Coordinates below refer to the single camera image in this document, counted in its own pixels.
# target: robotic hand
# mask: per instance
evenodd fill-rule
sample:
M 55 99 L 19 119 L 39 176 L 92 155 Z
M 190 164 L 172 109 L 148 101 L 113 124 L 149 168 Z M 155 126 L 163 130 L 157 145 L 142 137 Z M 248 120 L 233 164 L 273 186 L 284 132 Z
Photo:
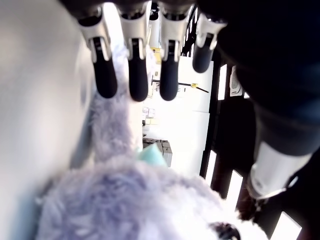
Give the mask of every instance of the robotic hand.
M 117 6 L 129 52 L 130 94 L 135 101 L 143 101 L 148 94 L 145 0 L 61 1 L 78 20 L 92 53 L 97 90 L 105 98 L 116 94 L 117 80 L 102 4 L 113 2 Z M 163 48 L 160 94 L 166 101 L 177 94 L 180 49 L 193 3 L 195 0 L 159 2 Z M 320 23 L 312 15 L 304 17 L 295 10 L 290 16 L 282 14 L 288 11 L 281 4 L 263 5 L 250 0 L 198 0 L 197 4 L 201 15 L 193 68 L 198 73 L 207 70 L 222 30 L 218 48 L 236 63 L 238 79 L 255 107 L 255 163 L 248 178 L 249 192 L 258 200 L 279 194 L 294 183 L 295 173 L 320 146 L 320 54 L 312 52 L 320 42 Z M 275 9 L 280 14 L 270 19 Z M 292 28 L 294 21 L 308 29 L 317 28 L 317 33 L 292 37 L 297 34 Z

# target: window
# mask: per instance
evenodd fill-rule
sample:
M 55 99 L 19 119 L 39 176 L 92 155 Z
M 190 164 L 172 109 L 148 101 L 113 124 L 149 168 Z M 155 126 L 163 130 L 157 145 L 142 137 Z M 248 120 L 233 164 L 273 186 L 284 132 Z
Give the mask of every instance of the window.
M 283 211 L 270 240 L 296 240 L 301 229 L 302 227 Z
M 226 78 L 227 78 L 227 64 L 220 67 L 220 78 L 219 78 L 219 89 L 218 89 L 218 100 L 225 99 L 226 93 Z
M 210 151 L 209 163 L 206 169 L 205 182 L 211 186 L 212 177 L 214 175 L 215 164 L 216 164 L 217 154 L 214 151 Z
M 228 194 L 226 196 L 226 204 L 233 211 L 236 209 L 239 193 L 241 190 L 243 177 L 235 170 L 232 171 Z

